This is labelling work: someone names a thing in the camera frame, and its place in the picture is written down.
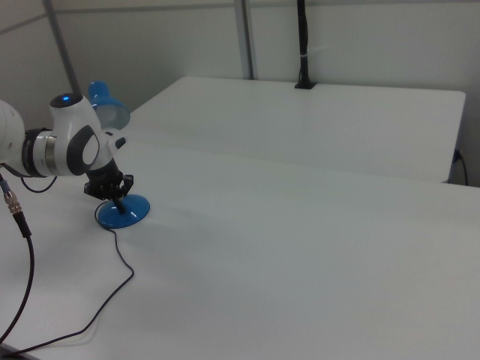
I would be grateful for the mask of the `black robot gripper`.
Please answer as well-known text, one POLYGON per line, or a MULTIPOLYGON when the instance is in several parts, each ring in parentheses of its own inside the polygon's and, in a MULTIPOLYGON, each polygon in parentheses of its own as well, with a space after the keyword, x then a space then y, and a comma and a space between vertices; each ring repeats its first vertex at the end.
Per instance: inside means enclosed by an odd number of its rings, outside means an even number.
POLYGON ((98 169, 89 170, 86 175, 88 182, 84 184, 84 193, 95 199, 101 199, 101 185, 109 187, 112 184, 111 200, 119 213, 124 214, 123 199, 134 185, 134 176, 123 174, 114 159, 98 169))

